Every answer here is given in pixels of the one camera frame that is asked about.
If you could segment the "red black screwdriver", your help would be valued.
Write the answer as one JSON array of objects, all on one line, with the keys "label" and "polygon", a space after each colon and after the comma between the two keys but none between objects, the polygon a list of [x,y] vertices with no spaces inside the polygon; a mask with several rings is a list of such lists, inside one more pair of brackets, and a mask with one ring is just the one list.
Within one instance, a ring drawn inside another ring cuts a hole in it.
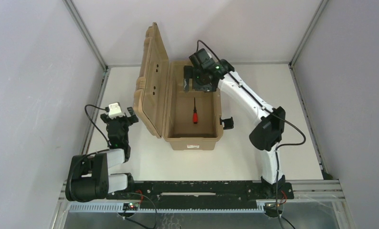
[{"label": "red black screwdriver", "polygon": [[196,98],[194,98],[194,108],[193,108],[193,123],[197,124],[198,123],[198,113],[197,113],[197,108],[196,108]]}]

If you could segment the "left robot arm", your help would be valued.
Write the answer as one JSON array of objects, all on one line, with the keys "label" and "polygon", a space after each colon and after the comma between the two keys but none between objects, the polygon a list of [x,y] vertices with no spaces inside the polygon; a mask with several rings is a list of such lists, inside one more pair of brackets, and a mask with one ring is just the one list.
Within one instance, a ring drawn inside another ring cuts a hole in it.
[{"label": "left robot arm", "polygon": [[130,173],[112,174],[112,167],[130,159],[129,127],[138,122],[132,107],[129,115],[119,104],[111,104],[100,118],[106,125],[107,148],[87,155],[73,156],[66,181],[65,196],[68,201],[89,202],[104,199],[116,191],[131,191],[133,177]]}]

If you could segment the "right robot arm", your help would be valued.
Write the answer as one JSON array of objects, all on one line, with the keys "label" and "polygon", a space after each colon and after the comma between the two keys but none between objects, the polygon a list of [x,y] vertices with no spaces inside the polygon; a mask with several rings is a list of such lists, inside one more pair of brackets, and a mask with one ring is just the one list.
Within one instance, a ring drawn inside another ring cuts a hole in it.
[{"label": "right robot arm", "polygon": [[249,134],[251,144],[261,152],[263,192],[275,195],[285,183],[277,150],[284,132],[285,110],[274,108],[258,96],[226,60],[212,60],[206,67],[184,66],[184,91],[220,90],[243,106],[252,117],[255,128]]}]

